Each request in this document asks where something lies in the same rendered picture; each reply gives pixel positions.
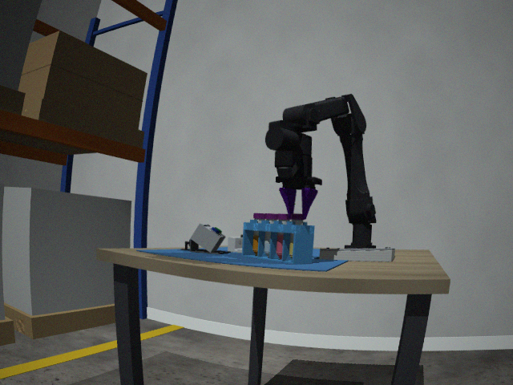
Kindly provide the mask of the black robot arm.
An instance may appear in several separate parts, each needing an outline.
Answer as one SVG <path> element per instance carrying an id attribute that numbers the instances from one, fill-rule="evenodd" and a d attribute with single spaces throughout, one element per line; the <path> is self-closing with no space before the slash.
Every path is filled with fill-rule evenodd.
<path id="1" fill-rule="evenodd" d="M 351 245 L 345 245 L 345 249 L 376 249 L 376 245 L 371 242 L 370 224 L 376 223 L 376 211 L 366 183 L 362 151 L 366 119 L 352 94 L 286 108 L 283 111 L 283 120 L 269 123 L 265 143 L 269 149 L 275 150 L 278 176 L 310 177 L 313 162 L 312 137 L 302 132 L 316 131 L 317 124 L 327 119 L 331 119 L 333 130 L 340 136 L 345 155 L 348 180 L 345 205 L 349 223 L 353 225 L 353 240 Z"/>

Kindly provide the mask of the grey key panel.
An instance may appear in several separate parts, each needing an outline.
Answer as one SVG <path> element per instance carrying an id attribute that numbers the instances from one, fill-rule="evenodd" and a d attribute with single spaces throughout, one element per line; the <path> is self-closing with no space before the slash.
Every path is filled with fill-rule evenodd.
<path id="1" fill-rule="evenodd" d="M 220 233 L 220 234 L 219 234 Z M 212 253 L 212 254 L 222 254 L 225 253 L 225 251 L 219 251 L 218 248 L 220 247 L 221 243 L 225 239 L 225 235 L 222 234 L 222 231 L 219 230 L 217 227 L 213 228 L 209 224 L 206 223 L 199 223 L 198 227 L 196 228 L 194 234 L 191 236 L 189 241 L 185 242 L 185 249 L 182 250 L 189 250 L 188 244 L 190 246 L 190 252 L 195 253 Z M 202 246 L 204 249 L 199 249 L 199 245 Z M 203 252 L 197 251 L 196 249 L 199 249 Z"/>

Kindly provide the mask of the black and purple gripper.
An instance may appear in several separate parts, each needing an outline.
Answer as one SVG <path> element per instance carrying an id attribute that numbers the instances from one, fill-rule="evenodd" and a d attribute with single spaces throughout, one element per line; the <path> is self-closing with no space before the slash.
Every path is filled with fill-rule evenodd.
<path id="1" fill-rule="evenodd" d="M 279 188 L 279 191 L 286 205 L 289 219 L 291 218 L 291 213 L 294 211 L 297 189 L 301 190 L 302 216 L 303 220 L 305 220 L 308 215 L 309 208 L 317 195 L 315 184 L 322 185 L 322 180 L 316 177 L 305 176 L 291 176 L 290 178 L 281 178 L 280 176 L 276 176 L 276 182 L 282 182 L 283 184 L 282 188 Z"/>

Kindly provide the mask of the blue work mat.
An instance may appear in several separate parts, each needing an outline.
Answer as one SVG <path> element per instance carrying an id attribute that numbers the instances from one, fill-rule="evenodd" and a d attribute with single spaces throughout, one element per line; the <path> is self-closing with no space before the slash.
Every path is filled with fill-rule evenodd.
<path id="1" fill-rule="evenodd" d="M 142 250 L 136 250 L 139 252 L 144 253 L 153 253 L 158 255 L 164 255 L 169 257 L 178 257 L 178 258 L 184 258 L 184 259 L 190 259 L 190 260 L 197 260 L 197 261 L 208 261 L 208 262 L 215 262 L 215 263 L 222 263 L 222 264 L 229 264 L 229 265 L 243 265 L 243 266 L 252 266 L 252 267 L 261 267 L 261 268 L 271 268 L 271 269 L 282 269 L 282 270 L 306 270 L 306 271 L 322 271 L 327 272 L 335 267 L 338 267 L 344 263 L 347 262 L 347 260 L 325 260 L 325 259 L 319 259 L 320 250 L 313 253 L 313 259 L 312 264 L 300 264 L 300 265 L 292 265 L 292 264 L 286 264 L 286 263 L 276 263 L 274 261 L 265 261 L 250 257 L 242 257 L 241 254 L 236 253 L 230 253 L 225 251 L 225 253 L 222 254 L 212 254 L 209 256 L 205 253 L 195 253 L 190 252 L 190 250 L 182 250 L 183 252 L 180 252 L 177 249 L 142 249 Z M 168 253 L 169 252 L 169 253 Z M 187 254 L 186 254 L 187 253 Z M 191 256 L 189 256 L 189 255 Z M 175 256 L 174 256 L 175 255 Z M 216 258 L 218 257 L 218 258 Z M 224 260 L 223 260 L 224 259 Z M 316 259 L 315 261 L 313 261 Z M 324 264 L 323 264 L 324 263 Z"/>

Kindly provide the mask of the white rectangular console with lamps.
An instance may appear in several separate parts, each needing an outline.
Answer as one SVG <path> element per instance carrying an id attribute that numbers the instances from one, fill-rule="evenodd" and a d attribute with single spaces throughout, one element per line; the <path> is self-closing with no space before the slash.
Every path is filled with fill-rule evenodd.
<path id="1" fill-rule="evenodd" d="M 228 238 L 228 252 L 242 253 L 243 235 Z"/>

